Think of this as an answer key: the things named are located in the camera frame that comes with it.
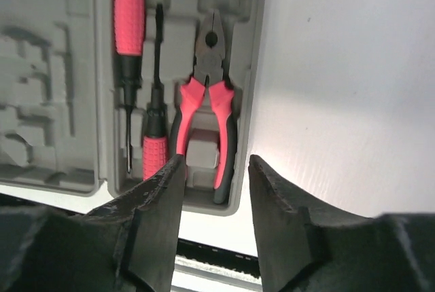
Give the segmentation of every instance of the pliers head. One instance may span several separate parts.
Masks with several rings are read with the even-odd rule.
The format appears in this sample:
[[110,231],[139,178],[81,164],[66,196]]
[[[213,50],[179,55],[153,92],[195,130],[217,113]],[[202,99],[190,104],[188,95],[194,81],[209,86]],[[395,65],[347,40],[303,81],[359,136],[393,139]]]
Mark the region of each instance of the pliers head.
[[193,76],[209,86],[223,80],[225,39],[219,10],[211,10],[203,20],[195,46],[196,65]]

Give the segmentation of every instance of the tool kit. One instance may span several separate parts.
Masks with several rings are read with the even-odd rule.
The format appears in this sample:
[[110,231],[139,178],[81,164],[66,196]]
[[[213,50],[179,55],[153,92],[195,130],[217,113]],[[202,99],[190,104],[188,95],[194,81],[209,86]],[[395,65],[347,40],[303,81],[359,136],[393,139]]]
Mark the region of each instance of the tool kit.
[[0,184],[111,195],[186,161],[239,205],[264,0],[0,0]]

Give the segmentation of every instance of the toolbox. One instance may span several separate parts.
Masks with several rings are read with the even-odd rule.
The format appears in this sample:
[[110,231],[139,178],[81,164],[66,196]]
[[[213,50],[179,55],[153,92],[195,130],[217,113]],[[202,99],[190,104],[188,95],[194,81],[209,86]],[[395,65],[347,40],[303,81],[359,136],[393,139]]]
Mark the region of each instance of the toolbox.
[[168,126],[194,68],[201,21],[219,10],[234,86],[237,154],[228,199],[213,203],[218,122],[207,93],[186,152],[184,210],[231,215],[239,206],[264,0],[145,0],[146,31],[127,174],[122,90],[114,61],[114,0],[0,0],[0,184],[90,196],[103,182],[119,196],[142,181],[142,136],[154,68],[155,8],[164,8],[160,78]]

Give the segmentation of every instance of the pliers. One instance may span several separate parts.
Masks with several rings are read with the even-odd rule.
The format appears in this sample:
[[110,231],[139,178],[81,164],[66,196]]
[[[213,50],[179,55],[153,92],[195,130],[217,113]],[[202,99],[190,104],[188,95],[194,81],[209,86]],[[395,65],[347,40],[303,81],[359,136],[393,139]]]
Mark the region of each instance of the pliers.
[[222,61],[225,59],[225,40],[220,13],[207,14],[195,46],[196,65],[190,81],[180,86],[181,102],[169,137],[171,156],[186,154],[189,129],[195,112],[202,105],[205,90],[209,89],[211,110],[219,125],[220,155],[217,166],[213,201],[222,204],[228,199],[234,174],[237,152],[237,125],[232,115],[234,90],[224,81]]

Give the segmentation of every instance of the screwdriver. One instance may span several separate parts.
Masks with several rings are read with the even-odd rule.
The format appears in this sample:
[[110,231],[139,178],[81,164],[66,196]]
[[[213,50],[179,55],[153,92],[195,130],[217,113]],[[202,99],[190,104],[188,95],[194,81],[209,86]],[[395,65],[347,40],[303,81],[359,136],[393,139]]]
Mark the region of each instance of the screwdriver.
[[163,42],[163,5],[156,7],[156,40],[154,42],[154,83],[147,109],[147,126],[143,137],[143,180],[156,174],[168,162],[166,107],[160,81],[160,47]]
[[127,172],[132,169],[131,113],[141,87],[141,65],[145,36],[145,0],[114,0],[115,46],[120,60],[120,83],[126,113]]

